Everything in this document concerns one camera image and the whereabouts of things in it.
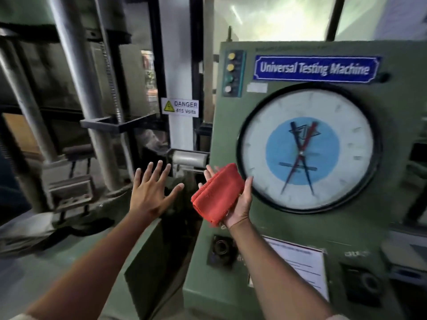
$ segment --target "danger sign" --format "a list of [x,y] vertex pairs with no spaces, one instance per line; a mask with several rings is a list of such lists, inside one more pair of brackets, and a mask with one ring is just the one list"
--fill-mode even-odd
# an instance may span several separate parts
[[199,117],[199,100],[161,98],[163,114]]

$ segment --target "red needle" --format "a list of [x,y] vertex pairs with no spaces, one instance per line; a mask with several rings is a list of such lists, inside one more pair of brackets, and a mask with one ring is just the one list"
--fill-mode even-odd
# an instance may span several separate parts
[[300,159],[301,159],[301,157],[302,157],[301,153],[304,153],[304,150],[307,148],[308,143],[310,142],[311,136],[313,135],[314,130],[316,130],[316,127],[317,127],[317,122],[316,122],[316,121],[313,121],[313,123],[311,124],[310,128],[309,128],[309,129],[308,129],[308,131],[307,131],[307,135],[306,135],[306,137],[305,137],[304,143],[303,143],[303,144],[302,144],[302,146],[301,146],[301,150],[298,152],[298,156],[296,156],[295,163],[294,163],[294,165],[292,166],[292,169],[291,169],[291,171],[289,172],[288,177],[286,178],[285,185],[283,186],[283,188],[282,188],[282,192],[281,192],[280,194],[283,194],[283,191],[285,190],[286,185],[288,185],[288,183],[289,183],[289,181],[290,181],[290,179],[291,179],[292,174],[295,172],[296,167],[297,167],[297,165],[298,165],[298,162],[300,161]]

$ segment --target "green machine housing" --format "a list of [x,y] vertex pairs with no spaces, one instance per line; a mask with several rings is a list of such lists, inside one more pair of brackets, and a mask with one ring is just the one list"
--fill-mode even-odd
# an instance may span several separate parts
[[[229,78],[228,55],[234,60]],[[267,96],[300,82],[262,81],[267,93],[247,92],[253,82],[256,55],[381,56],[378,74],[387,77],[368,84],[334,83],[357,96],[375,118],[382,142],[381,161],[366,188],[350,202],[323,213],[298,215],[276,210],[253,198],[250,219],[265,236],[323,249],[330,302],[350,319],[403,319],[388,281],[380,243],[391,221],[393,200],[403,177],[412,143],[421,129],[427,100],[427,43],[369,42],[224,42],[221,46],[217,102],[213,122],[211,165],[237,162],[236,146],[243,122]],[[232,91],[225,86],[231,85]],[[214,236],[227,229],[203,222],[184,284],[185,307],[222,319],[262,319],[248,270],[241,258],[231,268],[207,263]],[[380,305],[350,302],[343,265],[369,270],[380,280]]]

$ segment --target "open hand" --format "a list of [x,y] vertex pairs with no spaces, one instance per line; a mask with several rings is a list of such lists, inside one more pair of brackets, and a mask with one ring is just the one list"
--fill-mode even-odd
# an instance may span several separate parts
[[153,162],[150,162],[141,180],[141,169],[135,172],[134,185],[132,189],[130,213],[145,213],[152,219],[156,219],[174,202],[178,193],[184,188],[183,183],[179,183],[172,192],[165,197],[164,186],[170,171],[170,164],[166,166],[160,176],[163,162],[160,160],[152,172]]
[[[206,170],[203,172],[206,181],[215,175],[214,170],[206,165]],[[251,208],[252,203],[252,181],[253,177],[248,177],[245,182],[245,189],[243,193],[236,200],[233,207],[228,211],[228,214],[224,218],[223,222],[230,229],[235,224],[240,221],[247,219],[249,217],[249,209]]]

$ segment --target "blue circle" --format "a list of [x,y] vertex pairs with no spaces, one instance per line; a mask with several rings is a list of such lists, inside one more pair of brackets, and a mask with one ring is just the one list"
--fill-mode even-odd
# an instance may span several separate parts
[[[313,121],[318,123],[304,152],[310,180],[315,183],[329,175],[339,157],[339,139],[332,128],[323,121],[310,117],[299,117],[280,124],[267,141],[267,165],[277,178],[286,181],[298,155],[295,138],[291,132],[290,123],[292,121],[296,124],[301,146]],[[298,168],[293,173],[289,184],[308,185],[301,161],[299,161]]]

